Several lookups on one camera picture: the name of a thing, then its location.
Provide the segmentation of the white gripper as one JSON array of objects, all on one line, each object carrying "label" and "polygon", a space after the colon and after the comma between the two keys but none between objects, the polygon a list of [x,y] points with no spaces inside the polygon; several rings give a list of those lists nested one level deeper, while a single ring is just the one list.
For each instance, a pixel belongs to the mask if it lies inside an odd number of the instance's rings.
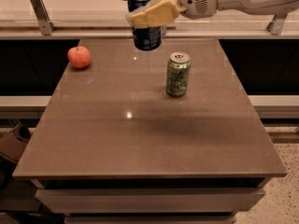
[{"label": "white gripper", "polygon": [[217,0],[128,0],[126,20],[131,27],[146,29],[173,23],[180,14],[197,20],[212,17]]}]

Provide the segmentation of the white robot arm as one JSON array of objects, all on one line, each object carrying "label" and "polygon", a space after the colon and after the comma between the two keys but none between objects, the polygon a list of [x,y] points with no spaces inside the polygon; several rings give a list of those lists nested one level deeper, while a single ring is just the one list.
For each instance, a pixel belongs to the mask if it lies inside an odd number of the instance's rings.
[{"label": "white robot arm", "polygon": [[150,28],[172,23],[180,15],[196,20],[234,9],[250,15],[286,16],[297,8],[299,0],[150,0],[128,13],[126,20],[135,28]]}]

